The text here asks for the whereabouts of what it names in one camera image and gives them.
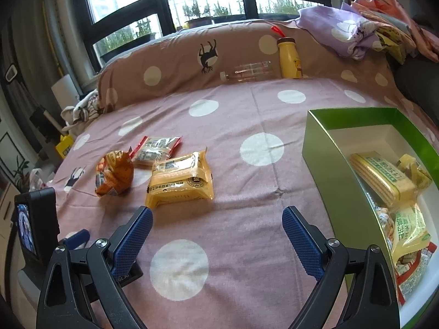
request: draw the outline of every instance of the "green box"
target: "green box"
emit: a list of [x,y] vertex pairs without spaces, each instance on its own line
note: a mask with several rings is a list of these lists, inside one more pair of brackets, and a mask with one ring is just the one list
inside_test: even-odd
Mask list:
[[[375,210],[347,157],[376,150],[391,162],[403,154],[416,157],[434,183],[418,198],[432,241],[438,244],[439,156],[424,135],[395,108],[341,108],[309,110],[302,155],[319,189],[336,238],[345,246],[366,249],[378,245],[394,277],[390,250]],[[409,301],[400,309],[401,327],[410,328],[423,312],[439,284],[439,251]]]

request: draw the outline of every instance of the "bed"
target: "bed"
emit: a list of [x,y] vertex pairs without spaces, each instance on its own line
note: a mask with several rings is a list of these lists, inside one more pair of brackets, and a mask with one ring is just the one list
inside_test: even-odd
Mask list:
[[[280,78],[277,25],[296,40],[303,79]],[[209,53],[206,63],[201,56]],[[224,84],[220,72],[270,61],[274,78]],[[51,185],[60,237],[86,228],[108,237],[144,205],[151,172],[135,169],[120,196],[94,194],[95,166],[144,135],[182,136],[177,155],[208,148],[215,198],[159,206],[138,256],[144,275],[124,291],[149,328],[288,328],[315,285],[294,252],[282,210],[295,205],[333,235],[302,158],[309,109],[398,107],[439,150],[439,132],[395,86],[385,55],[338,57],[293,22],[244,21],[173,36],[101,72],[105,113],[80,135]],[[343,287],[326,323],[336,325]],[[110,325],[99,304],[94,309]]]

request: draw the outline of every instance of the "camera screen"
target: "camera screen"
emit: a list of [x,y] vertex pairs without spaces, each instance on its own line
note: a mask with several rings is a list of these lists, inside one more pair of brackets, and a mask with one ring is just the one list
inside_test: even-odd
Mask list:
[[27,204],[18,204],[18,227],[20,228],[21,245],[36,255],[35,244],[33,242],[32,230],[29,220],[29,208]]

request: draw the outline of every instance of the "purple cloth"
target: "purple cloth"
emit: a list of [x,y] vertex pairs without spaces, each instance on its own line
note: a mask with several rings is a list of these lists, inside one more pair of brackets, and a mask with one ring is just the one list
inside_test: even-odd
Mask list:
[[366,50],[380,43],[376,26],[343,3],[342,9],[327,6],[301,8],[297,26],[307,30],[322,45],[333,48],[342,57],[364,58]]

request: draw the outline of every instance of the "snack package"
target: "snack package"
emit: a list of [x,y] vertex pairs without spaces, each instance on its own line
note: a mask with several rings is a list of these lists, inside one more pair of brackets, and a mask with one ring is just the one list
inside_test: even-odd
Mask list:
[[393,232],[394,232],[393,220],[389,216],[388,210],[386,208],[376,208],[375,212],[377,213],[381,228],[383,229],[386,242],[389,246],[389,249],[391,250],[393,247]]
[[399,210],[394,215],[392,259],[393,264],[396,264],[400,257],[427,247],[431,236],[417,204]]
[[213,199],[206,150],[154,163],[145,201],[148,208],[194,199]]
[[402,156],[396,166],[417,186],[418,193],[427,189],[433,182],[429,172],[416,161],[416,158],[408,154]]
[[398,300],[404,304],[419,284],[437,246],[433,243],[417,252],[404,255],[395,266]]
[[96,166],[96,194],[118,195],[133,181],[134,167],[128,152],[111,151]]
[[350,156],[352,168],[380,196],[387,207],[401,208],[416,202],[417,189],[398,168],[377,152]]
[[181,137],[144,136],[137,147],[130,153],[134,165],[152,166],[155,161],[170,158],[172,151],[181,141]]

